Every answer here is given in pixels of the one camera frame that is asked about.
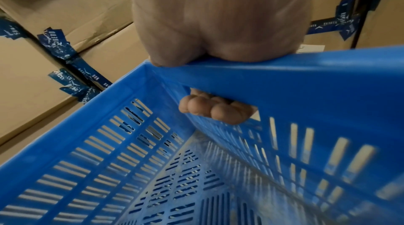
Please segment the human hand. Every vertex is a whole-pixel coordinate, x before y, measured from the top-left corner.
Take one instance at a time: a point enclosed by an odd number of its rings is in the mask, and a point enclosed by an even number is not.
[[[133,0],[151,61],[181,66],[204,54],[257,62],[294,53],[310,24],[311,0]],[[254,108],[193,90],[180,111],[238,124]]]

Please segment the plastic basket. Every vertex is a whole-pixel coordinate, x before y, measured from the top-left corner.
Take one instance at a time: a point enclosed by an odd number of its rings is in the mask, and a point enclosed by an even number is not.
[[[404,48],[144,63],[0,168],[0,224],[402,224],[403,82]],[[189,87],[260,121],[183,115]]]

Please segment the crate bottom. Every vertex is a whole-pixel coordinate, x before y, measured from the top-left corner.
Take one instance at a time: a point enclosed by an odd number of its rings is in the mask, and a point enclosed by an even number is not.
[[[332,224],[201,132],[188,139],[118,225]]]

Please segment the blue plastic grid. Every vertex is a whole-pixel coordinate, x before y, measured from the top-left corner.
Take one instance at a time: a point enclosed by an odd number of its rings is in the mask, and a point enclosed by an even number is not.
[[[403,51],[143,64],[0,168],[0,224],[115,223],[195,128],[331,220],[401,224]],[[180,114],[189,87],[260,122]]]

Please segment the blue plastic crate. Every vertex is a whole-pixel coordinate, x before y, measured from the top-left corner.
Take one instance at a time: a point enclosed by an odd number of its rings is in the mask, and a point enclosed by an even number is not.
[[[144,63],[0,167],[0,224],[402,224],[403,83],[404,47]],[[190,87],[260,121],[181,114]]]

